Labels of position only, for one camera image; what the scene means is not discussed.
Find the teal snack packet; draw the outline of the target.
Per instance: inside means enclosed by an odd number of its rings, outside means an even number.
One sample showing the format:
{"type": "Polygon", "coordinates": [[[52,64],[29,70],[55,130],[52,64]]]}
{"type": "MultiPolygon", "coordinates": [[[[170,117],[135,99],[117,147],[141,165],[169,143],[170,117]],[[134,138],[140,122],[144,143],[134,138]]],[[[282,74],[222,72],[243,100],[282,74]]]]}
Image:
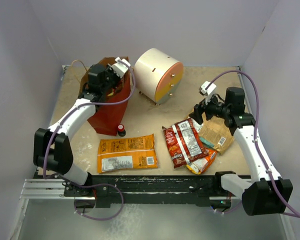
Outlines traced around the teal snack packet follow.
{"type": "Polygon", "coordinates": [[[213,149],[215,146],[213,143],[209,142],[208,140],[206,140],[204,137],[200,136],[199,140],[207,147],[210,149],[213,149]]]}

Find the red brown paper bag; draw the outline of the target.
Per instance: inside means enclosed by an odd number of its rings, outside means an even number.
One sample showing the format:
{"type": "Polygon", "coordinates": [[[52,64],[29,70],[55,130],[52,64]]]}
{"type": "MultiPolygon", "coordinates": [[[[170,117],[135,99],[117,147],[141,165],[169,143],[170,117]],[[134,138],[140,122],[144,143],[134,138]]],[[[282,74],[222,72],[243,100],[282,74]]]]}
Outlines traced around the red brown paper bag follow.
{"type": "MultiPolygon", "coordinates": [[[[86,69],[83,77],[77,79],[77,81],[80,82],[80,88],[82,89],[84,84],[88,82],[88,71],[92,70],[92,68],[100,66],[107,67],[107,65],[113,65],[114,63],[114,57],[104,57],[98,63],[91,65],[88,69],[86,69]]],[[[123,89],[114,96],[106,96],[107,103],[122,101],[130,95],[130,73],[127,72],[119,82],[124,82],[123,89]]],[[[122,122],[127,105],[128,102],[126,101],[121,104],[101,106],[99,110],[88,119],[88,122],[98,134],[116,136],[118,133],[118,125],[122,122]]]]}

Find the Fox's fruit candy bag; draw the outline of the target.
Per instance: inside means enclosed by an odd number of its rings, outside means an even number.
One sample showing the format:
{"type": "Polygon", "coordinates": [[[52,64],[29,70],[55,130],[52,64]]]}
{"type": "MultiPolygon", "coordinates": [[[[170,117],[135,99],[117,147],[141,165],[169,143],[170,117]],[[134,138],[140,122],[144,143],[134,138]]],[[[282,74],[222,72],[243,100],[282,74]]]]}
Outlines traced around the Fox's fruit candy bag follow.
{"type": "Polygon", "coordinates": [[[123,81],[120,81],[115,87],[113,87],[109,93],[107,94],[107,97],[112,97],[112,96],[115,96],[116,94],[120,93],[121,90],[123,89],[124,87],[124,82],[123,81]]]}

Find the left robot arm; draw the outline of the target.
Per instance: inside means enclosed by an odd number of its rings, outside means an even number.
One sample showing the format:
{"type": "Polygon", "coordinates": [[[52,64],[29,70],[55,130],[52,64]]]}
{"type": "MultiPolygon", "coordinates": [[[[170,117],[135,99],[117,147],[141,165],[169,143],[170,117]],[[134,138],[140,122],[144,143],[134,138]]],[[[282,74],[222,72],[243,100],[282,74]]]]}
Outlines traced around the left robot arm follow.
{"type": "Polygon", "coordinates": [[[105,104],[111,89],[116,88],[128,68],[121,63],[103,66],[95,64],[88,70],[88,80],[70,110],[47,129],[34,134],[33,163],[35,166],[60,174],[74,182],[81,196],[93,191],[89,173],[77,166],[71,149],[71,139],[79,128],[105,104]]]}

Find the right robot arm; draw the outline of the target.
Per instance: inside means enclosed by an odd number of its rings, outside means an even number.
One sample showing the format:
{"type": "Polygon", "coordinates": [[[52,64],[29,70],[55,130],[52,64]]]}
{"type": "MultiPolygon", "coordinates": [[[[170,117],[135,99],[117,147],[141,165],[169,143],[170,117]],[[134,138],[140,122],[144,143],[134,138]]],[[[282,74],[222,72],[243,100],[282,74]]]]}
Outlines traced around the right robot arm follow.
{"type": "Polygon", "coordinates": [[[218,117],[224,120],[247,162],[251,181],[248,182],[232,171],[216,173],[212,190],[218,196],[227,192],[241,200],[249,216],[282,214],[286,209],[293,185],[283,179],[273,166],[259,137],[252,114],[245,111],[245,92],[239,87],[229,87],[225,99],[216,93],[216,85],[204,83],[199,92],[205,98],[193,108],[189,116],[198,124],[218,117]]]}

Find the tan paper snack bag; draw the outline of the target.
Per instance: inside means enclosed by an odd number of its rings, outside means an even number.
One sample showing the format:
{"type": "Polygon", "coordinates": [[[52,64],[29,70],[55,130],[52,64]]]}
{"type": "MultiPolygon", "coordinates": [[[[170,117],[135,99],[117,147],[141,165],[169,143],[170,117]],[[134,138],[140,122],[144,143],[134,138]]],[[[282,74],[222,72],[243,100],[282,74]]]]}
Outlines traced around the tan paper snack bag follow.
{"type": "Polygon", "coordinates": [[[212,119],[206,120],[205,113],[202,114],[202,118],[203,124],[201,125],[192,120],[199,137],[203,137],[214,144],[213,149],[223,155],[234,142],[234,137],[231,135],[230,130],[225,126],[222,118],[213,116],[212,119]]]}

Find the red Doritos bag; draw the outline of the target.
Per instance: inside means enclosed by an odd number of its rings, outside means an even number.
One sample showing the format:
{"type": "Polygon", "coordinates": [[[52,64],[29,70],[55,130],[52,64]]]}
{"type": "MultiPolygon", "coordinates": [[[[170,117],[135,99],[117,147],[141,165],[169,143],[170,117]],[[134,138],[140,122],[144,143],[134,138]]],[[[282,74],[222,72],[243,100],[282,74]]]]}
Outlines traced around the red Doritos bag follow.
{"type": "Polygon", "coordinates": [[[176,122],[170,127],[163,126],[162,131],[175,169],[209,155],[200,140],[192,118],[176,122]]]}

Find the orange white snack bag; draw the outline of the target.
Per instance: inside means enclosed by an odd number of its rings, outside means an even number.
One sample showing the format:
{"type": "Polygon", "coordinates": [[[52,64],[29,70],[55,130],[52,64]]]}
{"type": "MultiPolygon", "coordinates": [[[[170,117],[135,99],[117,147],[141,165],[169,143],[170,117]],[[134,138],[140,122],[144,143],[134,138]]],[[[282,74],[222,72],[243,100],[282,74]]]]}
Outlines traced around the orange white snack bag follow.
{"type": "Polygon", "coordinates": [[[186,165],[186,168],[195,175],[203,174],[215,161],[218,152],[214,149],[208,149],[208,156],[200,158],[186,165]]]}

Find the large orange snack bag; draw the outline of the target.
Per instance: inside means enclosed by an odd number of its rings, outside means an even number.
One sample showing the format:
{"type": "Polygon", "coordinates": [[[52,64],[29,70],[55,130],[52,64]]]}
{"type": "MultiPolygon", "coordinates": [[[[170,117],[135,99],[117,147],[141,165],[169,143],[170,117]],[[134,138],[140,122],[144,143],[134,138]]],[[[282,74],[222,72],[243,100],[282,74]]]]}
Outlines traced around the large orange snack bag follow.
{"type": "Polygon", "coordinates": [[[156,169],[155,136],[102,139],[97,152],[99,174],[125,169],[156,169]]]}

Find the round white drawer cabinet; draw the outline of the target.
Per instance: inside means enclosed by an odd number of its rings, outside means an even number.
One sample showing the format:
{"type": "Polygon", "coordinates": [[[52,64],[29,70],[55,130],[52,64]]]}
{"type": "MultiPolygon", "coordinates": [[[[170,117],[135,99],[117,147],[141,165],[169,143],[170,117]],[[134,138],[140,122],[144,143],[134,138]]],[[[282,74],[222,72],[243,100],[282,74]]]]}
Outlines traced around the round white drawer cabinet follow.
{"type": "Polygon", "coordinates": [[[174,94],[180,85],[184,65],[170,55],[151,48],[139,57],[133,72],[136,88],[156,105],[161,105],[174,94]]]}

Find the small dark sauce bottle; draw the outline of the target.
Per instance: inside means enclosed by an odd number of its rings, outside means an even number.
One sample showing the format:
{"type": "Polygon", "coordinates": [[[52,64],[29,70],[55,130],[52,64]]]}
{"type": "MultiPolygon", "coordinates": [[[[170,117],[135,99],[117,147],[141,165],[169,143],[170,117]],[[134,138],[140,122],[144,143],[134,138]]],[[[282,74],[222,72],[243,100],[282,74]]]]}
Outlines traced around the small dark sauce bottle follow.
{"type": "Polygon", "coordinates": [[[124,137],[126,135],[126,130],[125,130],[125,127],[123,124],[119,124],[117,126],[117,134],[120,136],[120,137],[124,137]]]}

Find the black front frame rail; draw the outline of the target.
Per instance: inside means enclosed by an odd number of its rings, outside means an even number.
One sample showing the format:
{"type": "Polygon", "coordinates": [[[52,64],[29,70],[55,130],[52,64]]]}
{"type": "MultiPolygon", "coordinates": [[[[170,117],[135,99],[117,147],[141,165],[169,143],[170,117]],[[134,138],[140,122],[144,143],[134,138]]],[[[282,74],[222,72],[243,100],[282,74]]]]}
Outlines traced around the black front frame rail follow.
{"type": "Polygon", "coordinates": [[[92,189],[61,182],[66,197],[95,202],[96,208],[121,203],[230,207],[234,194],[218,180],[218,175],[94,175],[92,189]]]}

